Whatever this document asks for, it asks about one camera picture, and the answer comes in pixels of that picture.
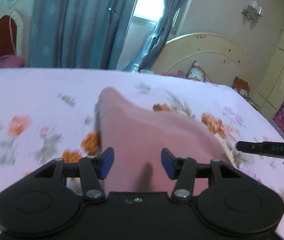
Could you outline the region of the pile of pink-grey clothes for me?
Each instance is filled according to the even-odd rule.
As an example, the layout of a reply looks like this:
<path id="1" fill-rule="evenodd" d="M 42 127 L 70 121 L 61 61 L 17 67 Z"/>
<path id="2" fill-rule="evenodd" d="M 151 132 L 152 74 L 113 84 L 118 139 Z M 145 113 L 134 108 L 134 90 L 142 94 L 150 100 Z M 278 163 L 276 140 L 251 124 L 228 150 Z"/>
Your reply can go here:
<path id="1" fill-rule="evenodd" d="M 23 68 L 25 61 L 22 57 L 15 55 L 0 56 L 0 69 L 3 68 Z"/>

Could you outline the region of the red heart-shaped headboard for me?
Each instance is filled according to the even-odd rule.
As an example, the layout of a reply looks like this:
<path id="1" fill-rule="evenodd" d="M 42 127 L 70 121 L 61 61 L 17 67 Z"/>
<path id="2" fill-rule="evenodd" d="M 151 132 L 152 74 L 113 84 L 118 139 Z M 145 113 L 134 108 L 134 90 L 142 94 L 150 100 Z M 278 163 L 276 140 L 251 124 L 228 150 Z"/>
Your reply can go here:
<path id="1" fill-rule="evenodd" d="M 0 12 L 0 56 L 22 56 L 24 23 L 15 10 Z"/>

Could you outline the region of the cream wooden headboard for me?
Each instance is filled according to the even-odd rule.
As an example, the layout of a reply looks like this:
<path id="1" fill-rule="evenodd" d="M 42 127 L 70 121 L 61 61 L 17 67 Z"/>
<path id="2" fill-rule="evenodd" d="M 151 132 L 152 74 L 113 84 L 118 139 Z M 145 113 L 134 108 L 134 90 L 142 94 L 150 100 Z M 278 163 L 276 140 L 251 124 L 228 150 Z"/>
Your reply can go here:
<path id="1" fill-rule="evenodd" d="M 218 34 L 193 33 L 167 41 L 151 71 L 186 74 L 194 62 L 214 83 L 231 86 L 239 77 L 253 87 L 254 66 L 249 57 L 235 42 Z"/>

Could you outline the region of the window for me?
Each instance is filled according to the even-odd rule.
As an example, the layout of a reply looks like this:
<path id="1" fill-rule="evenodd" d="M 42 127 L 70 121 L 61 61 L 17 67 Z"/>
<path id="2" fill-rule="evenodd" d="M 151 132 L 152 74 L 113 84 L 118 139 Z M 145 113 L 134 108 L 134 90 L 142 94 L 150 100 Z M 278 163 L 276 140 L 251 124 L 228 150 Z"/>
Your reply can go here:
<path id="1" fill-rule="evenodd" d="M 117 70 L 123 70 L 139 53 L 164 10 L 164 0 L 137 0 Z"/>

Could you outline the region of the floral white bed sheet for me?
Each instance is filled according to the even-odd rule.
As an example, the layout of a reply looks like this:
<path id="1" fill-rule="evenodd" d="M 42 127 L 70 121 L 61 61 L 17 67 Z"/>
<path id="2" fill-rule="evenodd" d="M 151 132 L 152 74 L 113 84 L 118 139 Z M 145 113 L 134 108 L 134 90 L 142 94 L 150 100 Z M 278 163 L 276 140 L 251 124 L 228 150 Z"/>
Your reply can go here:
<path id="1" fill-rule="evenodd" d="M 239 140 L 282 138 L 230 87 L 103 70 L 0 69 L 0 192 L 52 159 L 72 163 L 102 149 L 98 101 L 105 88 L 140 108 L 204 124 L 229 164 L 284 198 L 282 160 L 235 149 Z"/>

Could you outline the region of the white patterned pillow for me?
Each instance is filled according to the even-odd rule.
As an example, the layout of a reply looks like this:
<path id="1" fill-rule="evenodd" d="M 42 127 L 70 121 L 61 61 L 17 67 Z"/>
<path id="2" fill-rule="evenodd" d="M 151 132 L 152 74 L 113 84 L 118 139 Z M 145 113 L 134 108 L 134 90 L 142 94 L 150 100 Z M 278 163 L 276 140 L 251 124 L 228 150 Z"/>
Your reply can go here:
<path id="1" fill-rule="evenodd" d="M 211 79 L 209 76 L 204 72 L 201 66 L 198 64 L 197 61 L 192 63 L 192 66 L 188 72 L 187 79 L 199 82 L 209 82 L 211 83 Z"/>

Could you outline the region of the blue-grey tied right curtain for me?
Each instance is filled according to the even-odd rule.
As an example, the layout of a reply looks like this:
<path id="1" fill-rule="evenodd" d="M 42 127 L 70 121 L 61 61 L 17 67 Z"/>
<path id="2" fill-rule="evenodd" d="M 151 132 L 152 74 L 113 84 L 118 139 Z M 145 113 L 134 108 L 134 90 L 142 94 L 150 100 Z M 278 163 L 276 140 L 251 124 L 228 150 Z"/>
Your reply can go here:
<path id="1" fill-rule="evenodd" d="M 149 32 L 141 49 L 124 68 L 125 72 L 150 70 L 161 55 L 170 36 L 173 18 L 187 0 L 164 0 L 163 14 Z"/>

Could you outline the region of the orange patterned pillow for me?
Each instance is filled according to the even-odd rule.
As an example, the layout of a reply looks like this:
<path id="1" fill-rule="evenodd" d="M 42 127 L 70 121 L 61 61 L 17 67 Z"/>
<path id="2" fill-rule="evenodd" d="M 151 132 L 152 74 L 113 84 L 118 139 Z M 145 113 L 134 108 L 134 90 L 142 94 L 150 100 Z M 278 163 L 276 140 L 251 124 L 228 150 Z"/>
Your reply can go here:
<path id="1" fill-rule="evenodd" d="M 241 95 L 254 109 L 259 110 L 259 106 L 251 99 L 248 82 L 236 76 L 232 84 L 232 89 Z"/>

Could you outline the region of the pink knit sweater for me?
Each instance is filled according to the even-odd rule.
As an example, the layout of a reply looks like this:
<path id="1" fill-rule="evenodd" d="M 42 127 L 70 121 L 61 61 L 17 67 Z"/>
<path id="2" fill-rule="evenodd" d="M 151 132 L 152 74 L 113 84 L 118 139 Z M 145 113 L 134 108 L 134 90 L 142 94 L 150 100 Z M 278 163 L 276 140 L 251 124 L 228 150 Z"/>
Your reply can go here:
<path id="1" fill-rule="evenodd" d="M 103 182 L 106 193 L 171 193 L 175 182 L 162 167 L 163 148 L 203 164 L 212 159 L 230 163 L 204 124 L 183 114 L 140 108 L 113 88 L 100 93 L 98 114 L 102 149 L 114 149 L 114 163 Z"/>

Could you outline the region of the crystal wall lamp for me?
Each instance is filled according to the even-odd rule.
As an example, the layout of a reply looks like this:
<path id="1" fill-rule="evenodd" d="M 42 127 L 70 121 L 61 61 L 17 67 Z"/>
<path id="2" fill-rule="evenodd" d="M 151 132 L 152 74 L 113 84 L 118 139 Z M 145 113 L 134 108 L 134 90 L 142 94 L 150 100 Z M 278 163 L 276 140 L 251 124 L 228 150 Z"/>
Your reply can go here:
<path id="1" fill-rule="evenodd" d="M 256 0 L 253 0 L 250 5 L 242 9 L 241 13 L 248 20 L 258 23 L 263 17 L 263 11 L 263 7 L 260 6 Z"/>

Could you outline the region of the blue-grey left curtain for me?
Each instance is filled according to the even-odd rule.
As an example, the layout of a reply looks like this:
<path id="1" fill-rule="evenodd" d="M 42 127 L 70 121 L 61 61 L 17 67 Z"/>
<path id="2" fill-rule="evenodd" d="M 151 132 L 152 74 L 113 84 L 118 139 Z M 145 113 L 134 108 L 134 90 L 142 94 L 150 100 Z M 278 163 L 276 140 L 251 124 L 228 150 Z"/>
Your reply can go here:
<path id="1" fill-rule="evenodd" d="M 35 0 L 31 68 L 115 70 L 137 0 Z"/>

